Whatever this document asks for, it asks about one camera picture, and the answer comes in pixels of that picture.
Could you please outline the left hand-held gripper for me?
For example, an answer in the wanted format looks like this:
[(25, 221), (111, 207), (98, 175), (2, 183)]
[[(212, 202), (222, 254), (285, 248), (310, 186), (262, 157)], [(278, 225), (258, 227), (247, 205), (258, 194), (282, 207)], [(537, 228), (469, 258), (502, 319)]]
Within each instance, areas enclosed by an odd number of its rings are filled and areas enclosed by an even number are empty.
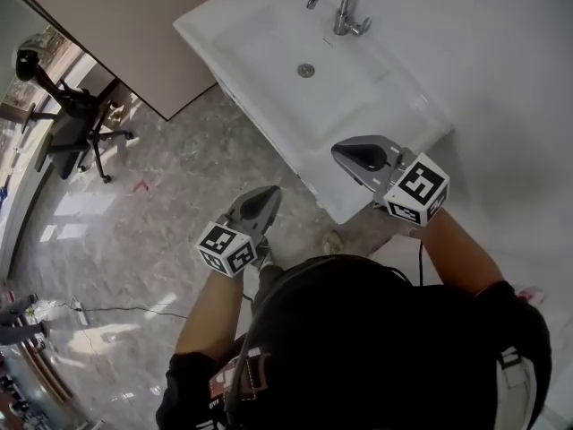
[[(282, 201), (281, 189), (268, 185), (252, 189), (235, 199), (227, 216), (253, 231), (265, 234), (273, 224)], [(210, 221), (196, 245), (203, 262), (212, 270), (229, 278), (241, 274), (248, 265), (263, 261), (262, 244), (256, 245), (251, 236)]]

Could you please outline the person's left forearm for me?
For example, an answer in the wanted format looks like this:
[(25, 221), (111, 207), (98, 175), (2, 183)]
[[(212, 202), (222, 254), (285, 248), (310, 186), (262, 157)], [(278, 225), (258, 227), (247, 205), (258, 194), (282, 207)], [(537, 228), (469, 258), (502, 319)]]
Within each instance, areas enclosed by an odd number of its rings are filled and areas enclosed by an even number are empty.
[(175, 353), (202, 353), (220, 360), (235, 341), (243, 293), (243, 272), (229, 278), (212, 271), (187, 316)]

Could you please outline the person's right forearm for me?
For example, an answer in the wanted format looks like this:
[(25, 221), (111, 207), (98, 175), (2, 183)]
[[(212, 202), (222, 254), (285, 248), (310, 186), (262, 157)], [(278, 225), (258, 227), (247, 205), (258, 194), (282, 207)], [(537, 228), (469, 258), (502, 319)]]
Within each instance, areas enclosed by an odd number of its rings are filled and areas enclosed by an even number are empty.
[(504, 281), (488, 253), (445, 210), (418, 232), (444, 285), (477, 295)]

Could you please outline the person's left shoe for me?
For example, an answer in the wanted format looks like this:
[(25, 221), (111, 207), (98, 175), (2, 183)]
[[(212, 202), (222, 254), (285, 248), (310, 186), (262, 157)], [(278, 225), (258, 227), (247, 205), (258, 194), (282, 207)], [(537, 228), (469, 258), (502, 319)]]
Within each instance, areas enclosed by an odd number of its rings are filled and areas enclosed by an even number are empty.
[(262, 241), (256, 246), (255, 251), (257, 259), (253, 262), (253, 266), (256, 269), (260, 269), (268, 261), (273, 261), (269, 240), (267, 238), (262, 239)]

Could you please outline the person's left leg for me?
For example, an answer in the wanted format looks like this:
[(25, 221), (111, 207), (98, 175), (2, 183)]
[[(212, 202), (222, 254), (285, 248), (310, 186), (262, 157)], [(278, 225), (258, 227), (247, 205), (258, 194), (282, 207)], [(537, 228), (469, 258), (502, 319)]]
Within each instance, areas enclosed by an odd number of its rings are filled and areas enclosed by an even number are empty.
[(285, 270), (276, 264), (265, 264), (260, 268), (259, 286), (251, 303), (254, 312), (258, 310), (273, 286), (280, 280)]

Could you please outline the white ceramic sink top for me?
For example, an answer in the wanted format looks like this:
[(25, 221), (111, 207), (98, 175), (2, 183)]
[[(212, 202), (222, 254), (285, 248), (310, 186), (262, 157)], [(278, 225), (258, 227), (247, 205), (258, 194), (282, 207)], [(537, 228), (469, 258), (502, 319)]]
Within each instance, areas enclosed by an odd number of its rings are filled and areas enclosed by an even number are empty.
[(339, 36), (334, 0), (208, 0), (174, 23), (220, 87), (337, 223), (372, 199), (332, 158), (378, 134), (416, 152), (450, 124), (372, 32)]

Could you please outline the chrome faucet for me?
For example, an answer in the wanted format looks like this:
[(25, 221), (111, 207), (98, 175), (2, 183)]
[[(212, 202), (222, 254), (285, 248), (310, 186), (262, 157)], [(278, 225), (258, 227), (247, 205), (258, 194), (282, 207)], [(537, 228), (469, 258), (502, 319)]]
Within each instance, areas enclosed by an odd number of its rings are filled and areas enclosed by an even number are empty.
[[(320, 0), (308, 0), (306, 8), (312, 10)], [(336, 12), (333, 32), (338, 36), (352, 33), (355, 36), (362, 36), (367, 32), (372, 24), (370, 17), (366, 17), (362, 23), (355, 21), (351, 11), (351, 0), (341, 0)]]

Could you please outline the black chest pack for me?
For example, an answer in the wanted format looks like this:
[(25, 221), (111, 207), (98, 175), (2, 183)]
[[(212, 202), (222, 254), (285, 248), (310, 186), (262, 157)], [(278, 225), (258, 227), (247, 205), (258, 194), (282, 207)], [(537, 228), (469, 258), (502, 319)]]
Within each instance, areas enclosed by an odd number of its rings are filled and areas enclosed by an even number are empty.
[(210, 412), (224, 422), (228, 414), (238, 420), (243, 410), (260, 401), (269, 388), (269, 352), (251, 348), (242, 368), (239, 359), (239, 355), (232, 357), (209, 380)]

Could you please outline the person's black shirt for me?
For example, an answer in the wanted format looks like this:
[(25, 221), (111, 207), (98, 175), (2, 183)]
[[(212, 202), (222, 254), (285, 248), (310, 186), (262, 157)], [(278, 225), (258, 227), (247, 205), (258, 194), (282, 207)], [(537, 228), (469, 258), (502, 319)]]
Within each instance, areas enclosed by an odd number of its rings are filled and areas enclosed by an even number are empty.
[[(549, 390), (546, 322), (505, 279), (471, 295), (320, 256), (285, 270), (252, 315), (220, 360), (174, 353), (159, 430), (530, 430)], [(269, 388), (221, 421), (209, 380), (251, 348), (271, 354)]]

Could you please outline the black office chair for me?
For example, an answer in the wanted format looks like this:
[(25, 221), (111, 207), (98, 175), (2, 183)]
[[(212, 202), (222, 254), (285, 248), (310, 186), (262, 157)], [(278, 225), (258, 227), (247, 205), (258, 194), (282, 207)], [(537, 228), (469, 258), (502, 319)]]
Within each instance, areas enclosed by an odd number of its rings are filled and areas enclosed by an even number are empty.
[(130, 131), (101, 130), (110, 109), (118, 106), (110, 96), (121, 84), (120, 80), (114, 78), (95, 96), (87, 89), (72, 88), (63, 80), (54, 83), (39, 65), (39, 58), (22, 59), (13, 65), (19, 80), (35, 82), (60, 106), (57, 113), (30, 114), (30, 118), (35, 121), (42, 119), (52, 121), (49, 134), (41, 146), (36, 169), (40, 170), (45, 159), (50, 159), (59, 176), (66, 179), (75, 168), (81, 172), (86, 171), (87, 167), (83, 161), (89, 152), (93, 152), (99, 177), (104, 183), (110, 183), (112, 177), (107, 175), (102, 167), (99, 144), (117, 137), (124, 137), (127, 141), (134, 138)]

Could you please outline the white power strip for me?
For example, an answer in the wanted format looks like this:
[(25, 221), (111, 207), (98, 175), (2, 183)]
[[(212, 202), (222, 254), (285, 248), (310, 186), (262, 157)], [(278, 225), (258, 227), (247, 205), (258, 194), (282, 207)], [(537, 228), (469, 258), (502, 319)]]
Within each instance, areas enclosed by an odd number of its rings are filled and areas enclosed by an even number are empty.
[(86, 315), (86, 312), (84, 311), (83, 305), (82, 303), (75, 297), (72, 298), (71, 300), (71, 308), (74, 310), (74, 312), (77, 314), (77, 317), (80, 321), (80, 324), (82, 327), (88, 327), (90, 325), (90, 322), (88, 320), (88, 317)]

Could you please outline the beige leaning board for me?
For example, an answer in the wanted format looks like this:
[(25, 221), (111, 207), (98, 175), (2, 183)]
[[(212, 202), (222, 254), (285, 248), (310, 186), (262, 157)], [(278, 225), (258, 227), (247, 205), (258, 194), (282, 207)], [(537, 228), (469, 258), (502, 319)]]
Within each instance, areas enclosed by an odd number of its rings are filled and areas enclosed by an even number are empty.
[(207, 0), (24, 0), (163, 119), (215, 83), (173, 23)]

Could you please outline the large glass window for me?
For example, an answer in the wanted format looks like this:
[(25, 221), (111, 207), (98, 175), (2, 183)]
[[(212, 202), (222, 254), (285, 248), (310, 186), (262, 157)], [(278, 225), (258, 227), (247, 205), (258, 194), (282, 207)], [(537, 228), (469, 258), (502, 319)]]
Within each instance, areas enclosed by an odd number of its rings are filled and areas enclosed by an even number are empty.
[[(41, 55), (39, 58), (39, 65), (45, 70), (55, 59), (58, 49), (62, 46), (62, 36), (51, 26), (48, 26), (43, 32), (47, 35), (47, 50), (48, 52)], [(3, 104), (15, 106), (18, 108), (26, 109), (32, 103), (32, 97), (40, 88), (34, 82), (23, 82), (17, 77), (13, 77), (4, 99)], [(16, 138), (17, 132), (20, 130), (20, 125), (0, 118), (0, 185), (5, 183), (5, 179), (10, 169), (15, 149), (13, 140)]]

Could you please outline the white garment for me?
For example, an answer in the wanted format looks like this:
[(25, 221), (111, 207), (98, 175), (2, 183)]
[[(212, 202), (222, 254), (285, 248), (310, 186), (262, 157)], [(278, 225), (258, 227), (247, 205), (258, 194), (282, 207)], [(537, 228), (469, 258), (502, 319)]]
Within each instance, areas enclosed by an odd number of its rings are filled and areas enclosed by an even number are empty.
[(36, 33), (27, 37), (13, 51), (13, 62), (16, 64), (22, 59), (36, 59), (47, 53), (47, 35)]

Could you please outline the wide grey roller blind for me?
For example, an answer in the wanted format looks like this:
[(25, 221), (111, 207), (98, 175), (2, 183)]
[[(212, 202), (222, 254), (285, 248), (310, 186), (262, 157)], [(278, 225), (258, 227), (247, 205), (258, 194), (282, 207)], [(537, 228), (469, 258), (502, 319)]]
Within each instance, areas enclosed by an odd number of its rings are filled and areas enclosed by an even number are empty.
[(47, 21), (22, 0), (0, 0), (0, 100), (15, 77), (14, 50), (47, 25)]

